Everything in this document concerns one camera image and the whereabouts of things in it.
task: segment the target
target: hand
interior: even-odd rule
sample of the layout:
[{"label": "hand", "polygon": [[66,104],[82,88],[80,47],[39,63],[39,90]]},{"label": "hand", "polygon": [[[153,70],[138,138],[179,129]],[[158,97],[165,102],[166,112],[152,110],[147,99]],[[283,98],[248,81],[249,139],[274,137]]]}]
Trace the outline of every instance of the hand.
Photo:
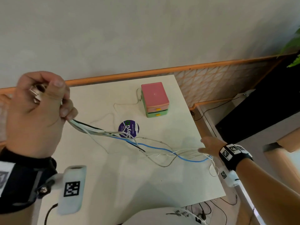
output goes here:
[{"label": "hand", "polygon": [[[49,83],[39,105],[29,91],[36,83]],[[77,114],[70,89],[60,76],[46,71],[26,73],[17,83],[8,110],[6,147],[19,155],[50,157],[62,137],[65,121]]]},{"label": "hand", "polygon": [[202,138],[201,142],[204,143],[205,147],[199,148],[198,152],[206,153],[214,157],[219,157],[219,152],[221,151],[222,147],[227,144],[226,142],[212,136],[206,136]]}]

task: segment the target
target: white table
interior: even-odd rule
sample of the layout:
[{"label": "white table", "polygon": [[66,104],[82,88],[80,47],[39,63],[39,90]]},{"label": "white table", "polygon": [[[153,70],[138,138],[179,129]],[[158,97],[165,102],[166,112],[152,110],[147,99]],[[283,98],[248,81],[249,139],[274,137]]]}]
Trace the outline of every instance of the white table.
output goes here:
[{"label": "white table", "polygon": [[[114,103],[135,103],[141,84],[154,82],[162,82],[166,90],[170,101],[167,115],[147,118],[142,102],[115,105],[117,112],[114,110]],[[176,149],[203,146],[173,75],[72,87],[71,98],[79,111],[78,121],[116,131],[122,121],[134,120],[140,127],[138,136],[163,141]],[[208,172],[209,160],[194,163],[176,158],[169,167],[162,168],[125,141],[102,136],[95,139],[110,154],[87,134],[65,124],[53,157],[59,173],[71,165],[87,165],[83,203],[81,210],[72,215],[59,216],[54,209],[48,224],[120,224],[143,209],[183,207],[225,195],[219,178]],[[148,140],[138,142],[167,148]],[[39,225],[48,209],[57,203],[58,194],[58,190],[53,190],[44,197]]]}]

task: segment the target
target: purple sticker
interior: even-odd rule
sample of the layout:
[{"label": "purple sticker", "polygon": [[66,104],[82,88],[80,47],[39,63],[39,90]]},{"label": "purple sticker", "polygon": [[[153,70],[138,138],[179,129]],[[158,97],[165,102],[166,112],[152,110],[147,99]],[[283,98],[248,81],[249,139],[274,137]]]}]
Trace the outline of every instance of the purple sticker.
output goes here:
[{"label": "purple sticker", "polygon": [[140,131],[139,125],[133,120],[126,120],[119,125],[119,132],[126,132],[130,134],[133,138],[137,136]]}]

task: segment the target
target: green box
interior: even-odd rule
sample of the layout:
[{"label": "green box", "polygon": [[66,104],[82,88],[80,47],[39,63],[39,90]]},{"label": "green box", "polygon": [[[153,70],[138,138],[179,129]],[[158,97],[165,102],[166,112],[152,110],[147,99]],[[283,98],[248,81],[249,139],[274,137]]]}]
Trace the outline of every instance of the green box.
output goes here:
[{"label": "green box", "polygon": [[147,111],[146,111],[147,110],[146,109],[146,104],[145,104],[145,101],[144,101],[143,91],[142,91],[142,101],[143,101],[143,104],[144,104],[144,109],[145,109],[146,116],[148,118],[159,117],[159,116],[162,116],[162,115],[166,115],[168,113],[168,110],[161,110],[161,111],[158,111],[158,112],[147,113]]}]

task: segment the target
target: black strap band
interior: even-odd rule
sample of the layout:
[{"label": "black strap band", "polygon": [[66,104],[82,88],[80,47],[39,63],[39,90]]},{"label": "black strap band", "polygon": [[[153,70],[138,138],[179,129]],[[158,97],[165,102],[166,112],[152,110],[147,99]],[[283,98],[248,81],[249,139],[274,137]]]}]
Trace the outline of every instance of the black strap band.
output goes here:
[{"label": "black strap band", "polygon": [[18,155],[4,148],[0,161],[15,163],[0,197],[0,214],[22,210],[36,200],[35,189],[56,174],[56,161]]},{"label": "black strap band", "polygon": [[224,162],[228,170],[236,170],[236,167],[240,161],[245,158],[252,159],[251,154],[245,150],[242,146],[236,144],[227,144],[220,152],[219,156]]}]

